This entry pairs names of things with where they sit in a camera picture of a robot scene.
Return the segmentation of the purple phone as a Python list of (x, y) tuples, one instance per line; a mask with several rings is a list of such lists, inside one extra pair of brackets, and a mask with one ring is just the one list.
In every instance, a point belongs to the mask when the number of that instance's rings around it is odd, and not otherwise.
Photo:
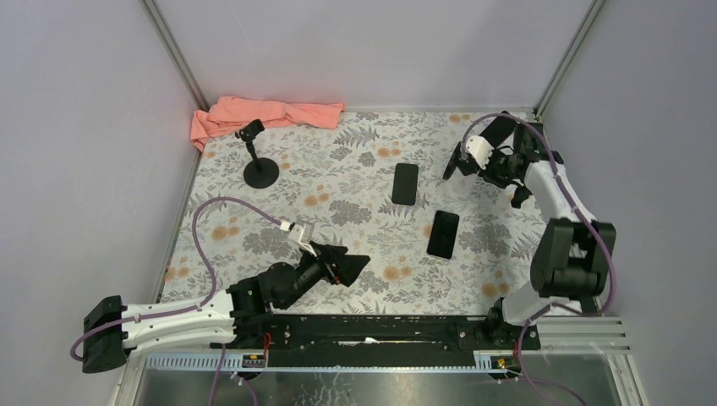
[(513, 134), (516, 127), (517, 122), (513, 118), (499, 116), (495, 117), (495, 119), (485, 127), (480, 133), (480, 136), (484, 138), (490, 146), (498, 148)]

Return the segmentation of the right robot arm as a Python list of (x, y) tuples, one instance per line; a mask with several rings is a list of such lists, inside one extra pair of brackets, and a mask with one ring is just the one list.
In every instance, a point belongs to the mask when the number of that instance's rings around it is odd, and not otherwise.
[(603, 293), (614, 271), (616, 229), (598, 221), (576, 196), (541, 125), (498, 117), (481, 134), (469, 136), (464, 150), (484, 181), (515, 186), (512, 207), (532, 197), (545, 220), (528, 282), (498, 299), (481, 324), (489, 344), (506, 348), (549, 310), (568, 310), (572, 301)]

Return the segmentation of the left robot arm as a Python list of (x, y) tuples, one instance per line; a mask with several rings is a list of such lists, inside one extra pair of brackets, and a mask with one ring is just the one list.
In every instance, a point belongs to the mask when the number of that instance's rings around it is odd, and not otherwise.
[(369, 256), (352, 255), (344, 246), (313, 243), (297, 264), (277, 262), (204, 298), (126, 304), (109, 296), (84, 318), (71, 354), (83, 373), (96, 374), (159, 349), (233, 342), (250, 348), (261, 340), (260, 323), (274, 310), (290, 308), (321, 281), (351, 286), (369, 262)]

